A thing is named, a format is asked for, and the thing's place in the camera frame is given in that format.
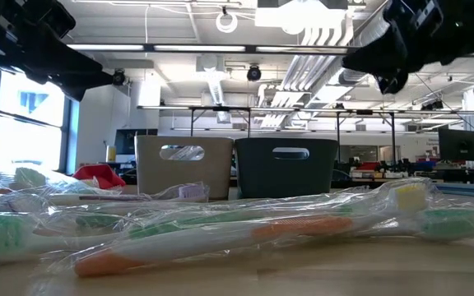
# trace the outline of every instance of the window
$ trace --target window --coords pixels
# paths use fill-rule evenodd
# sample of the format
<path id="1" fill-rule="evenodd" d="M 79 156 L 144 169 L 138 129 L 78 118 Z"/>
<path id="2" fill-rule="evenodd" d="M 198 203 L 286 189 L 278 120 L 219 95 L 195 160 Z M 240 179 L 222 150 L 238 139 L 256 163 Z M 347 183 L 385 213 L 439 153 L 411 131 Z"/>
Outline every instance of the window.
<path id="1" fill-rule="evenodd" d="M 62 132 L 0 116 L 0 165 L 29 163 L 59 169 Z"/>
<path id="2" fill-rule="evenodd" d="M 60 169 L 65 100 L 53 84 L 2 73 L 0 165 L 32 163 Z"/>
<path id="3" fill-rule="evenodd" d="M 6 72 L 1 75 L 0 111 L 61 127 L 64 104 L 65 95 L 51 83 L 41 85 Z"/>
<path id="4" fill-rule="evenodd" d="M 360 162 L 378 161 L 377 146 L 341 146 L 340 149 L 343 163 L 348 163 L 353 157 L 359 157 Z"/>

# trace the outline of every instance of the desk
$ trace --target desk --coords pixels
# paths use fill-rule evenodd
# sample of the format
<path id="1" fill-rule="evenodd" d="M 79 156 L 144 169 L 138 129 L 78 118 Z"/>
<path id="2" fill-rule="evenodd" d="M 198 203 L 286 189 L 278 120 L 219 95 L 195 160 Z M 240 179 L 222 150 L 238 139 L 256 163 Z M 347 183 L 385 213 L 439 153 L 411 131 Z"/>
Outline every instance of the desk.
<path id="1" fill-rule="evenodd" d="M 474 240 L 413 238 L 314 243 L 250 257 L 79 280 L 36 264 L 0 266 L 0 295 L 42 296 L 470 296 Z"/>

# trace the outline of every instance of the security camera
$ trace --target security camera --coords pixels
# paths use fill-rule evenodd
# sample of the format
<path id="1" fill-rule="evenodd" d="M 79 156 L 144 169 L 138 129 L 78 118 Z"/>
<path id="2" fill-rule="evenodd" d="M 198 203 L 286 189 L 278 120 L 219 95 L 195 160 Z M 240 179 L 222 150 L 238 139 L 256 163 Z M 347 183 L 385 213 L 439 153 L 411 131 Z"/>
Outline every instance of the security camera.
<path id="1" fill-rule="evenodd" d="M 124 69 L 115 69 L 113 74 L 113 85 L 114 86 L 124 86 L 128 82 L 125 77 Z"/>
<path id="2" fill-rule="evenodd" d="M 248 70 L 248 75 L 246 76 L 248 81 L 255 82 L 261 79 L 261 70 L 259 70 L 259 66 L 252 65 Z"/>

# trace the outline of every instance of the dark gray bin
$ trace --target dark gray bin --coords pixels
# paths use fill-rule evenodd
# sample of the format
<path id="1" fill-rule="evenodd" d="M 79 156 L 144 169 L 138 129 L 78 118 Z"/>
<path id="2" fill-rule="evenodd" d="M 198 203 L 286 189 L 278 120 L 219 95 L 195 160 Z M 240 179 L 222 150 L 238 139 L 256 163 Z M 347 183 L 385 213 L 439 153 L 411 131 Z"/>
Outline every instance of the dark gray bin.
<path id="1" fill-rule="evenodd" d="M 308 154 L 286 152 L 286 149 L 274 152 L 276 148 L 306 149 Z M 329 192 L 336 153 L 337 141 L 334 140 L 236 140 L 239 197 L 281 198 Z"/>

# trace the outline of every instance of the beige bin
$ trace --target beige bin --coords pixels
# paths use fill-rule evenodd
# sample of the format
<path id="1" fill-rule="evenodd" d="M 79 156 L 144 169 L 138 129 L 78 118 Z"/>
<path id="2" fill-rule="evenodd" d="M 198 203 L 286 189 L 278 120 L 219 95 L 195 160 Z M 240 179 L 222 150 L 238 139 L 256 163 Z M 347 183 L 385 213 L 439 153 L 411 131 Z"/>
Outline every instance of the beige bin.
<path id="1" fill-rule="evenodd" d="M 138 192 L 154 194 L 184 183 L 203 182 L 210 199 L 227 199 L 234 141 L 229 138 L 137 136 Z M 197 161 L 167 160 L 163 146 L 201 146 L 204 157 Z"/>

